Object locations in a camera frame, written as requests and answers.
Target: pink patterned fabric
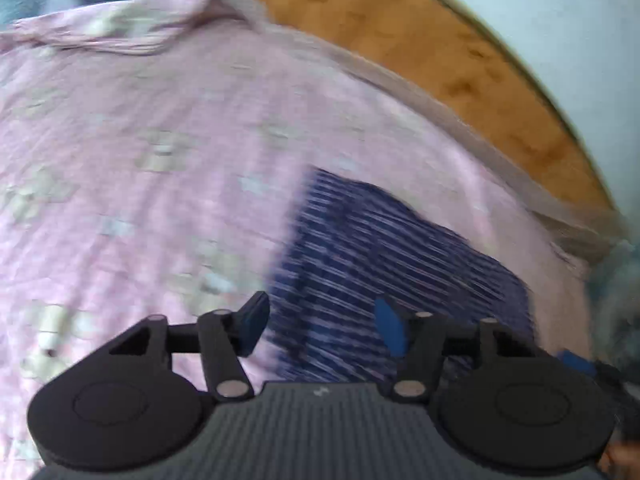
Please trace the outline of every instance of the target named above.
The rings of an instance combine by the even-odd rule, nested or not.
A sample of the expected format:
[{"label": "pink patterned fabric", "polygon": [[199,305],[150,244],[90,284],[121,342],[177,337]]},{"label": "pink patterned fabric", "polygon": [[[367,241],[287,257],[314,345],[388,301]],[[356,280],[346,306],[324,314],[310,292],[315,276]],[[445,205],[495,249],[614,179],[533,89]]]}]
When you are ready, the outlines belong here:
[{"label": "pink patterned fabric", "polygon": [[[0,53],[3,478],[38,465],[26,409],[43,382],[149,314],[191,322],[264,288],[311,165],[500,260],[531,288],[542,343],[558,340],[579,279],[511,193],[426,118],[220,0],[33,18]],[[256,383],[273,351],[247,363]],[[193,359],[175,369],[204,387]]]}]

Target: navy striped cloth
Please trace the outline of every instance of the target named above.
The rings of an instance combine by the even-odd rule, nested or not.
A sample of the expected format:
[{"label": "navy striped cloth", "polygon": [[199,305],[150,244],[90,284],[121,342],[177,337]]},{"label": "navy striped cloth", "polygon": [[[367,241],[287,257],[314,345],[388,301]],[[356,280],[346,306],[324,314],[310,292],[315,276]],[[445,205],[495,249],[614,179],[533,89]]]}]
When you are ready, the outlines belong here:
[{"label": "navy striped cloth", "polygon": [[270,288],[268,338],[284,350],[284,380],[388,380],[395,361],[373,315],[382,294],[461,322],[495,317],[533,338],[512,272],[376,186],[315,170],[294,232]]}]

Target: folded striped cloth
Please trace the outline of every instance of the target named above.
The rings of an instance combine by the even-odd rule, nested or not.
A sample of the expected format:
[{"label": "folded striped cloth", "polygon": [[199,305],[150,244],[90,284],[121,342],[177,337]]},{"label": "folded striped cloth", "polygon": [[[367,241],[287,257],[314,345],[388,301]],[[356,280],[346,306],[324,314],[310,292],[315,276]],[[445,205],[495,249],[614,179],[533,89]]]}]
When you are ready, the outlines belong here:
[{"label": "folded striped cloth", "polygon": [[376,186],[317,170],[294,232],[271,284],[267,332],[283,350],[284,380],[388,379],[395,363],[373,314],[382,294],[460,322],[495,317],[533,338],[527,291],[512,272]]}]

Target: wood grain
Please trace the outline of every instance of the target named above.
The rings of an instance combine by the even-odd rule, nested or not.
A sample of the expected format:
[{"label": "wood grain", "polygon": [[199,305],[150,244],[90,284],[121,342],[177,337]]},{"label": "wood grain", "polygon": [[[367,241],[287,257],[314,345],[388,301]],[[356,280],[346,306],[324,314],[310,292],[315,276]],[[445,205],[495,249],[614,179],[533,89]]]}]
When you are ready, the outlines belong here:
[{"label": "wood grain", "polygon": [[417,84],[553,195],[611,208],[578,142],[503,49],[440,0],[262,0],[271,18]]}]

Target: light blue wall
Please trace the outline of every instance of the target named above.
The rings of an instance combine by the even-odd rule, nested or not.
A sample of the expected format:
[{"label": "light blue wall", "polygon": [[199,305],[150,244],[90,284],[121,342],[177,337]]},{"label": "light blue wall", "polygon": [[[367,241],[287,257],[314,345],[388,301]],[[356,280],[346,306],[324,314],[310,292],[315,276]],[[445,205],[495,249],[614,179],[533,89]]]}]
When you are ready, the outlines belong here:
[{"label": "light blue wall", "polygon": [[539,81],[640,228],[640,0],[458,0]]}]

